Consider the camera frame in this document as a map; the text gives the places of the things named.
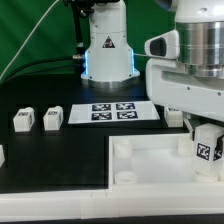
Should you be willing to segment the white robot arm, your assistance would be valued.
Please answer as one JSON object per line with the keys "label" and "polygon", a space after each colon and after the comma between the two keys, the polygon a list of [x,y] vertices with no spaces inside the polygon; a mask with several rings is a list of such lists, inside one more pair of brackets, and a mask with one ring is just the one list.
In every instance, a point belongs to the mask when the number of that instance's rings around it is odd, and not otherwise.
{"label": "white robot arm", "polygon": [[[224,0],[154,0],[175,13],[175,28],[149,39],[144,48],[150,100],[182,112],[224,122]],[[99,0],[91,18],[93,41],[85,77],[97,85],[119,82],[116,60],[133,65],[124,37],[113,33],[118,0]]]}

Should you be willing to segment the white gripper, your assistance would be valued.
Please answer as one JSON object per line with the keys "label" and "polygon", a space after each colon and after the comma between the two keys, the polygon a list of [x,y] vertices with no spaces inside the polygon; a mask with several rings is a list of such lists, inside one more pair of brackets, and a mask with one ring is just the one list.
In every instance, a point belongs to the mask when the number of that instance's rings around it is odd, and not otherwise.
{"label": "white gripper", "polygon": [[144,48],[148,97],[156,105],[190,113],[183,121],[191,140],[200,126],[198,116],[224,122],[224,44],[219,32],[174,29],[147,40]]}

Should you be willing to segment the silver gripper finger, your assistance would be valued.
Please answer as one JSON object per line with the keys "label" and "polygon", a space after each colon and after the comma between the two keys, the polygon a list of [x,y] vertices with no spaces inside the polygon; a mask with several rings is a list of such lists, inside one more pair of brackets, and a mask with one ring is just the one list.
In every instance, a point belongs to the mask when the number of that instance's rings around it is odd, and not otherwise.
{"label": "silver gripper finger", "polygon": [[220,136],[217,139],[217,145],[216,145],[216,148],[215,148],[215,151],[214,151],[214,159],[215,160],[218,160],[218,159],[221,159],[222,158],[223,138],[224,138],[224,135]]}

